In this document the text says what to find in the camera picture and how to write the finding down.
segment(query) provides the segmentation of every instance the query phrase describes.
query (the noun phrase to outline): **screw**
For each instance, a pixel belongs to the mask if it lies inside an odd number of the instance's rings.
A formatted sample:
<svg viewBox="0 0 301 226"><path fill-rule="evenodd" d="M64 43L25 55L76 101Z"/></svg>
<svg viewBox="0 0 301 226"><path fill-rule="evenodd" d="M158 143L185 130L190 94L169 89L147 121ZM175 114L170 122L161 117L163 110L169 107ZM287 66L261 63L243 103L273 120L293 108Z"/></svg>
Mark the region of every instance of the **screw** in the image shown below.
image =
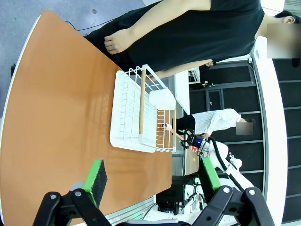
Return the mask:
<svg viewBox="0 0 301 226"><path fill-rule="evenodd" d="M225 188L223 189L223 191L224 191L225 193L229 193L229 192L230 192L230 189L227 188L227 187L225 187Z"/></svg>
<svg viewBox="0 0 301 226"><path fill-rule="evenodd" d="M254 190L250 190L249 193L250 193L250 195L255 195L255 191Z"/></svg>
<svg viewBox="0 0 301 226"><path fill-rule="evenodd" d="M81 192L76 192L75 196L80 197L81 196Z"/></svg>

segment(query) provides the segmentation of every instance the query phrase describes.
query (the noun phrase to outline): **gray floor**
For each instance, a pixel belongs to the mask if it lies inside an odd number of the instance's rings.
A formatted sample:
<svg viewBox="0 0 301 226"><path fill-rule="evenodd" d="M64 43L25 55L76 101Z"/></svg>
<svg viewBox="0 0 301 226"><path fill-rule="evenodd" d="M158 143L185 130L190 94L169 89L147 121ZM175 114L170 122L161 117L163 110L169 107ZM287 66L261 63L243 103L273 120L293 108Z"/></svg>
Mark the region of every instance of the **gray floor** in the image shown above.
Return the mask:
<svg viewBox="0 0 301 226"><path fill-rule="evenodd" d="M143 6L142 0L0 0L0 118L11 80L10 67L17 62L33 23L43 11L57 13L79 30Z"/></svg>

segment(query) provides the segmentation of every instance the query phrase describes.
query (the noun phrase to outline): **white wall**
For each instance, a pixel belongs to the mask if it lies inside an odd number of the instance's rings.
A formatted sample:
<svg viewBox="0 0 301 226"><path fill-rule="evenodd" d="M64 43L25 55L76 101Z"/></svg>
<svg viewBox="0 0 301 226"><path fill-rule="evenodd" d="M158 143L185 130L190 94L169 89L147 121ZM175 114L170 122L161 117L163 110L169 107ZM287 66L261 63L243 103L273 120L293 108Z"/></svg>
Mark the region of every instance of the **white wall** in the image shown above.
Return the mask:
<svg viewBox="0 0 301 226"><path fill-rule="evenodd" d="M150 4L152 4L152 3L155 3L155 2L157 2L157 1L159 1L159 0L142 0L143 1L143 3L146 5L146 6L148 6L148 5L150 5Z"/></svg>
<svg viewBox="0 0 301 226"><path fill-rule="evenodd" d="M267 132L265 143L267 159L265 181L266 202L276 226L281 225L285 206L287 183L287 141L285 116L280 88L272 59L267 58L267 39L259 37L254 47L254 58L258 70L261 101L265 107L263 120Z"/></svg>
<svg viewBox="0 0 301 226"><path fill-rule="evenodd" d="M292 223L282 224L281 226L301 226L301 220Z"/></svg>

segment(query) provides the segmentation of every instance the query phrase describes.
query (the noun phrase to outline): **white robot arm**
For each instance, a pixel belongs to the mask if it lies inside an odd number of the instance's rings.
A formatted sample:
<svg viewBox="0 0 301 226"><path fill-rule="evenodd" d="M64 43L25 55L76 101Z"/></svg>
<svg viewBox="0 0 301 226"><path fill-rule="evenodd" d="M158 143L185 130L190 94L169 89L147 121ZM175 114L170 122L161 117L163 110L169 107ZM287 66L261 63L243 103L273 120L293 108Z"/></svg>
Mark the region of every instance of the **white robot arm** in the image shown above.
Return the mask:
<svg viewBox="0 0 301 226"><path fill-rule="evenodd" d="M231 160L228 162L226 160L229 153L228 147L221 142L216 142L216 146L218 153L215 152L213 142L207 141L207 145L205 144L203 147L201 158L210 158L210 161L215 168L218 167L223 173L230 177L230 180L235 184L236 189L244 191L249 187L254 187L254 185L239 172L242 161L231 156Z"/></svg>

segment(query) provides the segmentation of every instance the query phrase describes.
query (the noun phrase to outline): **wooden table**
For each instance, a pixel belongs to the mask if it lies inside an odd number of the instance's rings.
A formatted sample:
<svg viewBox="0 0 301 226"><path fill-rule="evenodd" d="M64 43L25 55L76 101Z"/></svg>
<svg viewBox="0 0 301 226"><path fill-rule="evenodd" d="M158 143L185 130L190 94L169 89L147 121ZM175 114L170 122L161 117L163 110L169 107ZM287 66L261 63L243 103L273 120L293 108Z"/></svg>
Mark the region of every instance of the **wooden table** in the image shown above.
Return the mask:
<svg viewBox="0 0 301 226"><path fill-rule="evenodd" d="M185 175L189 175L198 171L199 157L196 152L193 152L191 146L185 150Z"/></svg>
<svg viewBox="0 0 301 226"><path fill-rule="evenodd" d="M57 15L40 16L17 65L3 118L5 225L32 225L44 194L67 193L86 179L97 158L104 158L108 176L101 201L105 215L171 186L171 153L110 144L117 70Z"/></svg>

